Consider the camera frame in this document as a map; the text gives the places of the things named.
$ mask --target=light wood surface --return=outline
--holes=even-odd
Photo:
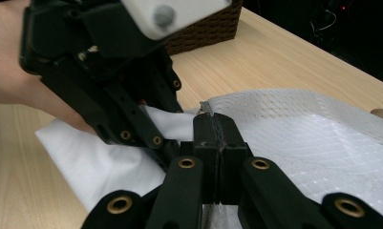
[[[173,61],[184,109],[263,88],[311,90],[367,112],[383,109],[382,82],[248,10],[234,40]],[[79,228],[87,215],[34,135],[52,119],[28,107],[0,105],[0,228]]]

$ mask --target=white cloth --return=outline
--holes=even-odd
[[[344,192],[383,215],[383,119],[300,90],[248,91],[208,103],[232,117],[253,154],[276,162],[308,198],[320,202],[325,194]],[[146,109],[166,138],[192,138],[193,115]],[[112,191],[144,195],[163,180],[140,149],[105,145],[60,121],[37,135],[89,211]],[[211,228],[240,228],[235,208],[221,211]]]
[[[144,108],[164,138],[192,139],[193,115]],[[53,121],[36,135],[89,212],[101,198],[115,190],[143,196],[164,179],[164,172],[144,150],[107,145],[97,136],[80,132],[60,120]]]

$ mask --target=screw head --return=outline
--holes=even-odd
[[[160,5],[155,10],[154,20],[157,26],[166,28],[173,23],[175,17],[176,12],[173,8],[167,5]]]

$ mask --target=wicker basket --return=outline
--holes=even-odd
[[[176,32],[165,45],[167,52],[177,54],[233,39],[236,35],[242,3],[243,0],[233,0],[229,7]]]

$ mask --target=white plastic part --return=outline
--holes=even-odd
[[[228,7],[232,0],[121,0],[150,39],[159,40]]]

